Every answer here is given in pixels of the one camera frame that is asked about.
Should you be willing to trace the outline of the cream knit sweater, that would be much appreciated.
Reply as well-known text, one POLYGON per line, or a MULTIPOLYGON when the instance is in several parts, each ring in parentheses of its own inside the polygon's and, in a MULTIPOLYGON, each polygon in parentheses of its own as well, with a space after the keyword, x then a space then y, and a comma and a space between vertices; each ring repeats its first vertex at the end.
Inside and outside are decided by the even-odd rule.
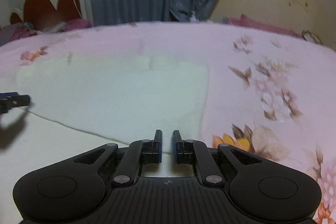
POLYGON ((194 61, 134 53, 42 57, 1 76, 2 92, 31 97, 31 107, 1 118, 1 223, 18 223, 12 189, 24 174, 108 142, 126 145, 163 131, 201 129, 209 69, 194 61))

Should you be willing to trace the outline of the pile of clothes left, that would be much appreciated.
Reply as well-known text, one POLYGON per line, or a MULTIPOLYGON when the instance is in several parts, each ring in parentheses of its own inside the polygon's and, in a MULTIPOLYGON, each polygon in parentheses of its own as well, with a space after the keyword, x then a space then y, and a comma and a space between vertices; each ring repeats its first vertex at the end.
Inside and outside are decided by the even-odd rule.
POLYGON ((4 46, 5 44, 14 40, 28 38, 35 35, 37 35, 37 32, 33 29, 30 29, 24 23, 16 23, 4 26, 1 27, 0 31, 0 46, 4 46))

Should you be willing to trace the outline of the red heart headboard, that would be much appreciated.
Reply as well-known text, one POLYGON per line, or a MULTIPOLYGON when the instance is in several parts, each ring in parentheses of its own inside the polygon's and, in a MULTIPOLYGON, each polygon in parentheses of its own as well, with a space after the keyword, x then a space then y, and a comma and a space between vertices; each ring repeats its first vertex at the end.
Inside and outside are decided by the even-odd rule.
POLYGON ((26 23, 42 31, 76 19, 87 19, 84 0, 24 0, 21 9, 13 9, 9 22, 26 23))

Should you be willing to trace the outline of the pink floral bed sheet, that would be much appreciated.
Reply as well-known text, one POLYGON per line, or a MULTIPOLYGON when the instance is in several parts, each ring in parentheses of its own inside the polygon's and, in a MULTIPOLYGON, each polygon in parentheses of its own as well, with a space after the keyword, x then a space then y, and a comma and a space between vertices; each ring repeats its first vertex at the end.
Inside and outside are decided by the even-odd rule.
MULTIPOLYGON (((209 69, 196 139, 226 143, 319 183, 317 223, 335 223, 335 52, 291 36, 213 23, 138 23, 42 34, 1 47, 1 76, 42 57, 170 56, 209 69)), ((180 176, 169 163, 148 176, 180 176)))

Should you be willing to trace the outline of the magenta pillow left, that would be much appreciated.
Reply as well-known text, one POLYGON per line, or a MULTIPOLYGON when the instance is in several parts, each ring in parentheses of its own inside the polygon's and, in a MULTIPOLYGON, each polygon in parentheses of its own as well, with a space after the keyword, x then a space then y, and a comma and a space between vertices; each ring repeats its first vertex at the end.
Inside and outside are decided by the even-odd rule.
POLYGON ((84 19, 72 19, 68 22, 61 22, 57 25, 57 32, 67 32, 84 28, 91 28, 92 24, 84 19))

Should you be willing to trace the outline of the magenta pillow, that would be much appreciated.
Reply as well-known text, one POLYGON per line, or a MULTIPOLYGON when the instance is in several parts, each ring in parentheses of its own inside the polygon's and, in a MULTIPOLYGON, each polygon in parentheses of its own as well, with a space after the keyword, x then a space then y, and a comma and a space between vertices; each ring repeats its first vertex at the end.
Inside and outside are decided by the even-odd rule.
POLYGON ((246 16, 245 14, 241 14, 239 18, 225 17, 223 18, 222 23, 232 25, 232 26, 253 28, 253 29, 262 30, 266 32, 272 32, 275 34, 288 35, 288 36, 292 36, 295 38, 303 39, 303 36, 301 34, 298 34, 292 30, 287 30, 285 28, 273 26, 271 24, 258 22, 246 16))
POLYGON ((92 24, 84 19, 72 19, 68 22, 61 22, 57 25, 57 32, 67 32, 84 28, 91 28, 92 24))

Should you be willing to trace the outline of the magenta pillow right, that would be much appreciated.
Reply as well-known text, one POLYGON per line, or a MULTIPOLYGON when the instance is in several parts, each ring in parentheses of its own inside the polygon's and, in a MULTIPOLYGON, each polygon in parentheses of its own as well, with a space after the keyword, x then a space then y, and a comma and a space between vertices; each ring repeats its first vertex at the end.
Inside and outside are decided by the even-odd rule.
POLYGON ((222 23, 232 25, 232 26, 253 28, 253 29, 262 30, 266 32, 272 32, 275 34, 288 35, 288 36, 292 36, 295 38, 303 39, 303 36, 301 34, 298 34, 292 30, 287 30, 285 28, 273 26, 271 24, 258 22, 246 16, 245 14, 241 14, 239 18, 225 17, 223 18, 222 23))

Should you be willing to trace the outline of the patterned cushion right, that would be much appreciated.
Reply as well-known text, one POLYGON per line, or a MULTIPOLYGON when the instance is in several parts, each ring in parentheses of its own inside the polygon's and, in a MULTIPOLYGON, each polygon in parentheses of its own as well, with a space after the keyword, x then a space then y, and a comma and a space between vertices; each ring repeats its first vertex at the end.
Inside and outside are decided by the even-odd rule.
POLYGON ((318 44, 318 45, 324 45, 324 43, 322 42, 322 40, 319 38, 318 35, 316 35, 314 32, 310 32, 308 30, 303 30, 302 32, 302 37, 307 41, 307 42, 311 42, 314 44, 318 44))

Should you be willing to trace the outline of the cream round headboard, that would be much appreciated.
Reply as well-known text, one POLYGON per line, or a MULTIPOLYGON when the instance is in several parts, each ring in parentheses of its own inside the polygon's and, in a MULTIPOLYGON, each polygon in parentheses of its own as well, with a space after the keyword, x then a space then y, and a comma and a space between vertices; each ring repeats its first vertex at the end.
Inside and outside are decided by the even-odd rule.
POLYGON ((329 21, 317 0, 218 0, 209 20, 221 22, 242 14, 297 33, 310 31, 325 44, 330 38, 329 21))

